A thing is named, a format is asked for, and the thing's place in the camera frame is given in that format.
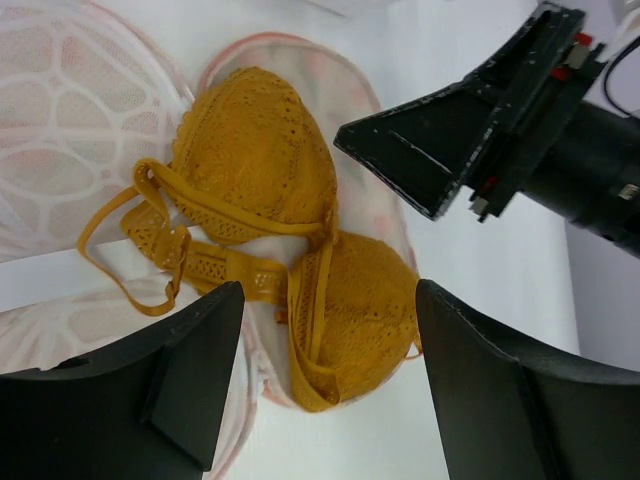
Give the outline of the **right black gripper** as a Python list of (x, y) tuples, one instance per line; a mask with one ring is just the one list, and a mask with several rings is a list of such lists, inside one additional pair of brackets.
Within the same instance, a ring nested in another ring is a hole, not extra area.
[(542, 2), (463, 80), (341, 126), (334, 145), (427, 218), (462, 185), (479, 222), (522, 194), (637, 256), (639, 123), (587, 101), (607, 71), (585, 20)]

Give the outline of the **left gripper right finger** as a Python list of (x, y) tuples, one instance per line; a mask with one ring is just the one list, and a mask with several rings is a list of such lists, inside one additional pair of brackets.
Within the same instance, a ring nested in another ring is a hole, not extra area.
[(638, 478), (638, 372), (548, 345), (431, 280), (416, 310), (450, 478)]

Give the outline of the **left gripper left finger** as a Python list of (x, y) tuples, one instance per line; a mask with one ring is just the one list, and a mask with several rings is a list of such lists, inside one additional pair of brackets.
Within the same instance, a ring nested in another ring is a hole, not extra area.
[(1, 378), (5, 479), (199, 479), (209, 472), (245, 296), (228, 282), (49, 370)]

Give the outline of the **mustard yellow lace bra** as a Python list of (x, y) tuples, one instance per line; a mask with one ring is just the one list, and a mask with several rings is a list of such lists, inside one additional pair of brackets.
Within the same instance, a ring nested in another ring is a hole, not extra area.
[(334, 163), (311, 113), (276, 74), (239, 69), (184, 115), (170, 163), (139, 160), (133, 184), (89, 221), (113, 211), (136, 248), (206, 294), (237, 281), (250, 301), (277, 307), (288, 330), (294, 401), (317, 413), (360, 398), (420, 347), (418, 275), (387, 244), (342, 231)]

